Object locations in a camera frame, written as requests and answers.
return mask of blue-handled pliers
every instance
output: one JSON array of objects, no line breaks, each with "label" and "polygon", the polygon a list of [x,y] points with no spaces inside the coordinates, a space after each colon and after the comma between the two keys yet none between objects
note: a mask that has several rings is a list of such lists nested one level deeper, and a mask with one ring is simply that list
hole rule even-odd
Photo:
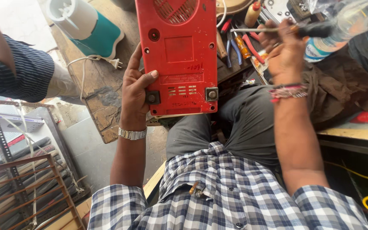
[{"label": "blue-handled pliers", "polygon": [[242,65],[242,55],[241,55],[241,51],[238,48],[238,45],[236,44],[235,40],[232,38],[232,33],[228,30],[227,32],[227,67],[231,68],[232,64],[231,64],[231,45],[234,48],[236,55],[238,56],[238,64]]}]

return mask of electrical plug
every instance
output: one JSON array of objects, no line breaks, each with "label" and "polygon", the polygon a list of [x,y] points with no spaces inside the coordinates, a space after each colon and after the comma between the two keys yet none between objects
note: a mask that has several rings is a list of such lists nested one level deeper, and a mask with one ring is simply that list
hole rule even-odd
[{"label": "electrical plug", "polygon": [[113,59],[113,60],[108,60],[108,62],[113,65],[115,67],[115,69],[117,70],[117,68],[121,69],[120,64],[123,64],[119,61],[119,59]]}]

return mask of checkered shirt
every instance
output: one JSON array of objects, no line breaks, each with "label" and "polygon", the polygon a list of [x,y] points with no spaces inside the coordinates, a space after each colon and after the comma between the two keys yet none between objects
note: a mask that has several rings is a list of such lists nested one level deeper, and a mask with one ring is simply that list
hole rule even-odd
[{"label": "checkered shirt", "polygon": [[[203,196],[190,195],[195,182]],[[149,207],[139,187],[110,185],[92,197],[88,229],[368,229],[355,201],[319,185],[293,196],[273,173],[219,142],[166,165]]]}]

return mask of shirt pocket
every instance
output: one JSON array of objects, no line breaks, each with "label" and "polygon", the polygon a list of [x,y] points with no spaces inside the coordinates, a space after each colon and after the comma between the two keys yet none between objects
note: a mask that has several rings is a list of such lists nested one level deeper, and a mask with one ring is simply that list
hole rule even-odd
[{"label": "shirt pocket", "polygon": [[214,198],[216,191],[217,170],[213,167],[206,169],[195,169],[183,172],[175,177],[170,177],[163,188],[160,188],[159,200],[165,200],[167,196],[173,194],[177,188],[182,186],[193,186],[196,182],[194,193],[197,189],[202,190],[202,194],[207,199]]}]

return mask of brown cloth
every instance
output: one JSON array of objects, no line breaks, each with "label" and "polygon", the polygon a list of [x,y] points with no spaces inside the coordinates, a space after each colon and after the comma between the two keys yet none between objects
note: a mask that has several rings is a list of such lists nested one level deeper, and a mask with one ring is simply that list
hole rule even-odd
[{"label": "brown cloth", "polygon": [[316,64],[305,62],[303,82],[308,87],[308,109],[315,129],[360,111],[368,111],[368,73],[350,57],[348,46]]}]

